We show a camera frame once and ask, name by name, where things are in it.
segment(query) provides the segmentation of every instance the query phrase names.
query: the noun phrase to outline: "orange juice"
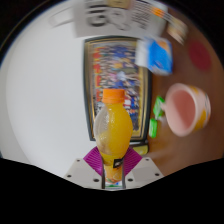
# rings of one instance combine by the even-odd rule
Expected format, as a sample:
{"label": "orange juice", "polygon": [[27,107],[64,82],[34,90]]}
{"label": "orange juice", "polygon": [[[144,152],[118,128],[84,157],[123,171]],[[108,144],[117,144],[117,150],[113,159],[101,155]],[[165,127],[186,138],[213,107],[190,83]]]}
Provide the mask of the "orange juice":
{"label": "orange juice", "polygon": [[122,179],[122,159],[128,150],[133,126],[123,107],[123,90],[104,89],[103,102],[105,107],[97,115],[94,135],[103,158],[106,180],[116,183]]}

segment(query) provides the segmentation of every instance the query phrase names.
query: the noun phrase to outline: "tabletop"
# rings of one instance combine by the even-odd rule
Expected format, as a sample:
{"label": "tabletop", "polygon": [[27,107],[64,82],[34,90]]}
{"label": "tabletop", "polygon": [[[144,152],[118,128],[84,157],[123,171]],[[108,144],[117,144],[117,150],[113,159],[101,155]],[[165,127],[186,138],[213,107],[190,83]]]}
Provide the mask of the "tabletop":
{"label": "tabletop", "polygon": [[[188,26],[184,45],[178,43],[164,30],[162,37],[168,39],[173,50],[173,74],[152,75],[152,107],[158,95],[165,98],[174,83],[190,84],[204,90],[211,103],[211,118],[207,126],[186,137],[178,137],[170,130],[166,117],[158,121],[157,137],[148,136],[149,153],[164,176],[170,175],[190,165],[222,158],[224,153],[224,72],[221,62],[211,44],[202,32],[183,14],[169,8],[169,13]],[[195,66],[189,56],[193,41],[200,42],[210,56],[211,66],[202,70]]]}

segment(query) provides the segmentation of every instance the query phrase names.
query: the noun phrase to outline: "orange bottle cap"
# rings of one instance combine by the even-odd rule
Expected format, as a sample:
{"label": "orange bottle cap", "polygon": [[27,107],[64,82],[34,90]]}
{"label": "orange bottle cap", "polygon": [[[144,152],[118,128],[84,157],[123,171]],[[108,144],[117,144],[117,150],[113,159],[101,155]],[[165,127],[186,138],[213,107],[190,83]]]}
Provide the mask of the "orange bottle cap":
{"label": "orange bottle cap", "polygon": [[103,103],[123,103],[125,99],[125,92],[123,89],[104,89]]}

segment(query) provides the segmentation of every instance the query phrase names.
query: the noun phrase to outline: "green item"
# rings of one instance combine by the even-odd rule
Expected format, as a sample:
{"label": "green item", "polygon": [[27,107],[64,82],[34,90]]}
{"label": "green item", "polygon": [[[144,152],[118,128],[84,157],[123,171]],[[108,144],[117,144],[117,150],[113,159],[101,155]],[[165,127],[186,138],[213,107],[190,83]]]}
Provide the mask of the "green item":
{"label": "green item", "polygon": [[155,138],[156,132],[157,132],[157,121],[155,119],[151,118],[150,124],[149,124],[149,136],[151,138]]}
{"label": "green item", "polygon": [[156,102],[153,108],[153,113],[155,118],[158,119],[159,117],[163,116],[163,110],[161,109],[161,103],[164,103],[165,100],[161,96],[156,97]]}

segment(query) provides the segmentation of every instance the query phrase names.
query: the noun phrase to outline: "plastic bottle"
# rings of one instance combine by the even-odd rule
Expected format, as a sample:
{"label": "plastic bottle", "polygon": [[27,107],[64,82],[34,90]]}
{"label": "plastic bottle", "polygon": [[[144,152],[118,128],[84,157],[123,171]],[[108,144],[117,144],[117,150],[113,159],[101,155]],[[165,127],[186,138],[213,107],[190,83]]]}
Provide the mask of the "plastic bottle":
{"label": "plastic bottle", "polygon": [[121,164],[133,131],[131,118],[123,107],[124,100],[123,89],[104,89],[102,102],[105,106],[94,123],[94,136],[109,183],[122,180]]}

